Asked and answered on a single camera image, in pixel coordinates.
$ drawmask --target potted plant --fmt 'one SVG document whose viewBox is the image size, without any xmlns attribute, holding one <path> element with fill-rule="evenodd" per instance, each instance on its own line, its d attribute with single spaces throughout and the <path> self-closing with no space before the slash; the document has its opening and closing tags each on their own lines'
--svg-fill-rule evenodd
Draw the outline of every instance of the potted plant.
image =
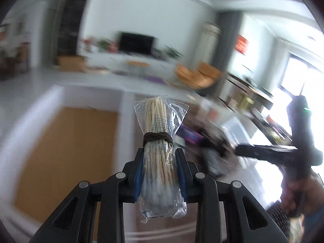
<svg viewBox="0 0 324 243">
<path fill-rule="evenodd" d="M 98 41 L 98 47 L 100 48 L 101 52 L 107 52 L 110 44 L 111 44 L 111 40 L 107 38 L 103 38 Z"/>
<path fill-rule="evenodd" d="M 180 58 L 183 57 L 183 54 L 181 54 L 175 48 L 168 47 L 168 46 L 166 46 L 166 48 L 165 48 L 165 54 L 167 56 L 167 59 L 169 59 L 171 61 L 178 61 Z"/>
</svg>

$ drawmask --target hand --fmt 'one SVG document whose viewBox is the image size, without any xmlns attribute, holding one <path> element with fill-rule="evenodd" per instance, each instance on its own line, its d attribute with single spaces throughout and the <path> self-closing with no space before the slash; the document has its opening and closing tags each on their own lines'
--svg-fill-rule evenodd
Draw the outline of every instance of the hand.
<svg viewBox="0 0 324 243">
<path fill-rule="evenodd" d="M 312 214 L 324 207 L 324 186 L 319 180 L 318 175 L 298 181 L 288 181 L 284 178 L 281 187 L 281 208 L 286 214 L 296 209 L 294 193 L 297 191 L 306 192 L 306 203 L 302 211 L 303 214 Z"/>
</svg>

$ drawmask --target purple mat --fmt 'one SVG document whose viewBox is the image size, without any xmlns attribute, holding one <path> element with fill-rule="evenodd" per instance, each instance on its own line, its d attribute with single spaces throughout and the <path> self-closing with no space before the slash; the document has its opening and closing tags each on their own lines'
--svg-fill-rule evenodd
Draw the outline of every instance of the purple mat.
<svg viewBox="0 0 324 243">
<path fill-rule="evenodd" d="M 166 83 L 164 82 L 164 80 L 162 78 L 159 78 L 159 77 L 145 76 L 145 79 L 147 81 L 150 81 L 150 82 L 153 82 L 153 83 L 159 83 L 159 84 L 166 85 Z"/>
</svg>

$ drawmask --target bundle of cotton swabs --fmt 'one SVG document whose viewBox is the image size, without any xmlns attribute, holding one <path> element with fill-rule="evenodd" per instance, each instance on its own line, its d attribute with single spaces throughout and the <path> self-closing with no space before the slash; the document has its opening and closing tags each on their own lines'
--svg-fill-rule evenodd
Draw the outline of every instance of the bundle of cotton swabs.
<svg viewBox="0 0 324 243">
<path fill-rule="evenodd" d="M 164 98 L 148 99 L 146 132 L 168 132 Z M 146 217 L 174 216 L 183 204 L 172 158 L 172 145 L 164 140 L 147 142 L 144 148 L 141 211 Z"/>
</svg>

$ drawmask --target red decoration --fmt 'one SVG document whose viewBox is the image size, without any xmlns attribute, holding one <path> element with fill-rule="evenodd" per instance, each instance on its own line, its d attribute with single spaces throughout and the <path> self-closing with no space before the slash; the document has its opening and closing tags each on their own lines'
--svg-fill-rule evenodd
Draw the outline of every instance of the red decoration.
<svg viewBox="0 0 324 243">
<path fill-rule="evenodd" d="M 244 37 L 239 35 L 235 45 L 235 49 L 241 54 L 245 55 L 245 52 L 247 50 L 247 45 L 248 45 L 248 41 Z"/>
<path fill-rule="evenodd" d="M 87 45 L 90 45 L 90 44 L 92 44 L 93 43 L 93 37 L 89 37 L 89 38 L 87 38 L 87 39 L 82 39 L 81 40 L 83 43 L 85 43 L 85 44 L 87 44 Z"/>
<path fill-rule="evenodd" d="M 115 42 L 111 42 L 108 47 L 108 52 L 109 53 L 117 53 L 117 51 L 118 51 L 117 44 Z"/>
</svg>

